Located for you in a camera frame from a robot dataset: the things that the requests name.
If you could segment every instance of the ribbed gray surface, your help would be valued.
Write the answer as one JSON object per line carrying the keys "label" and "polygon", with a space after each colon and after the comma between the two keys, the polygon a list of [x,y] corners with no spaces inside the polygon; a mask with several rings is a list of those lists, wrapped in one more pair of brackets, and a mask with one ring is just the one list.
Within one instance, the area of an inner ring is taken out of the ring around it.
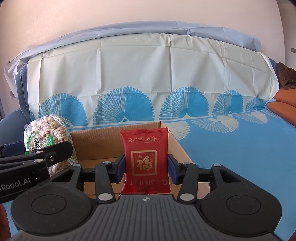
{"label": "ribbed gray surface", "polygon": [[13,241],[276,241],[273,234],[242,238],[220,233],[206,224],[192,205],[174,201],[171,195],[122,195],[100,205],[80,228],[54,237],[37,237],[20,231]]}

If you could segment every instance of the clear plastic bag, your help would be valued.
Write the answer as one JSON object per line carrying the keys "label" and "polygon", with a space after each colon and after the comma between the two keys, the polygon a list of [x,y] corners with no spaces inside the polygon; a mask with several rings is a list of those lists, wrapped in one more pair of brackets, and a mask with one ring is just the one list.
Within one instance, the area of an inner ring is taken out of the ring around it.
{"label": "clear plastic bag", "polygon": [[24,132],[25,154],[62,141],[69,141],[72,144],[72,156],[49,167],[50,176],[64,170],[72,164],[78,163],[72,137],[66,124],[70,125],[69,121],[61,116],[46,115],[32,121]]}

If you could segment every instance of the blue fan pattern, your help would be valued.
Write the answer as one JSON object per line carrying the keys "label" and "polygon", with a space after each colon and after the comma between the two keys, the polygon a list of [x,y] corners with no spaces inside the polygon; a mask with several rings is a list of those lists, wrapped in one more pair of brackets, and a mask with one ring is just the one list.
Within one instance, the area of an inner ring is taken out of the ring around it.
{"label": "blue fan pattern", "polygon": [[249,101],[246,105],[246,111],[251,111],[251,110],[264,110],[265,109],[265,104],[266,101],[259,98],[259,97],[254,97],[251,101]]}
{"label": "blue fan pattern", "polygon": [[69,120],[73,126],[87,126],[85,109],[75,96],[60,93],[51,96],[40,106],[38,118],[56,114]]}
{"label": "blue fan pattern", "polygon": [[165,100],[159,115],[160,120],[209,116],[209,104],[203,94],[193,87],[182,87],[173,91]]}
{"label": "blue fan pattern", "polygon": [[153,121],[154,111],[150,99],[132,87],[117,88],[105,94],[98,102],[93,125],[121,121]]}
{"label": "blue fan pattern", "polygon": [[33,114],[33,112],[30,110],[30,120],[34,121],[35,120],[35,116]]}
{"label": "blue fan pattern", "polygon": [[220,94],[212,111],[213,115],[229,115],[243,112],[243,97],[235,91],[229,90]]}

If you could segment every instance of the cardboard box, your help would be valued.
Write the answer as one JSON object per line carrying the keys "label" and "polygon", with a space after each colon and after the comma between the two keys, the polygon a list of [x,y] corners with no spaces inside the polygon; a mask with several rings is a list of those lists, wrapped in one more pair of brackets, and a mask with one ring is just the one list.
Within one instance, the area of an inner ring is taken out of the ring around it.
{"label": "cardboard box", "polygon": [[[132,129],[155,129],[166,127],[163,122],[150,122],[128,126],[113,126],[100,129],[91,129],[83,131],[73,131],[71,136],[75,147],[78,162],[83,168],[94,167],[97,163],[103,161],[115,161],[116,158],[123,153],[121,142],[121,130]],[[179,163],[192,162],[174,136],[169,132],[168,136],[168,154],[172,154]],[[170,180],[171,194],[178,195],[181,185],[175,185]],[[121,193],[122,181],[119,184],[112,183],[113,191],[116,198]],[[94,183],[84,183],[84,193],[91,198],[95,198]],[[209,193],[209,185],[207,183],[199,183],[198,198],[203,198]]]}

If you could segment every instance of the orange cushion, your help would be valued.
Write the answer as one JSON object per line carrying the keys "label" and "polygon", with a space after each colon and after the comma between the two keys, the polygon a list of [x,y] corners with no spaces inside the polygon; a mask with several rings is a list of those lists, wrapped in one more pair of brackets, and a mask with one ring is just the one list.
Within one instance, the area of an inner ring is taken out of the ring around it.
{"label": "orange cushion", "polygon": [[277,94],[274,96],[274,98],[277,101],[296,107],[296,89],[286,90],[283,87],[281,87]]}
{"label": "orange cushion", "polygon": [[296,126],[296,107],[282,102],[270,102],[267,104],[267,107],[292,125]]}

